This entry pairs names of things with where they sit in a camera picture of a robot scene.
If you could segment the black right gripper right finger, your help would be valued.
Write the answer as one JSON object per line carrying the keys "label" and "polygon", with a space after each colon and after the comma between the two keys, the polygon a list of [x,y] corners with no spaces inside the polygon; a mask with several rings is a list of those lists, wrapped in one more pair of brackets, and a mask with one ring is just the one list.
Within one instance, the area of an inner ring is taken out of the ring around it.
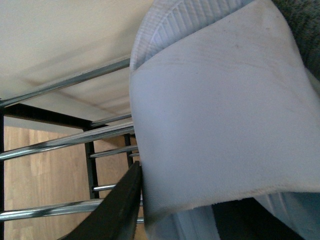
{"label": "black right gripper right finger", "polygon": [[212,206],[221,240],[302,240],[254,198],[227,201]]}

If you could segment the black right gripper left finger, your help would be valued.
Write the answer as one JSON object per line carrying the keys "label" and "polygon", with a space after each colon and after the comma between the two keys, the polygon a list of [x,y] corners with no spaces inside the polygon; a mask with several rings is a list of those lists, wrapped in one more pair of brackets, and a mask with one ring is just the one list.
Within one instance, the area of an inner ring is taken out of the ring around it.
{"label": "black right gripper left finger", "polygon": [[142,168],[136,161],[101,204],[65,240],[134,239],[141,202]]}

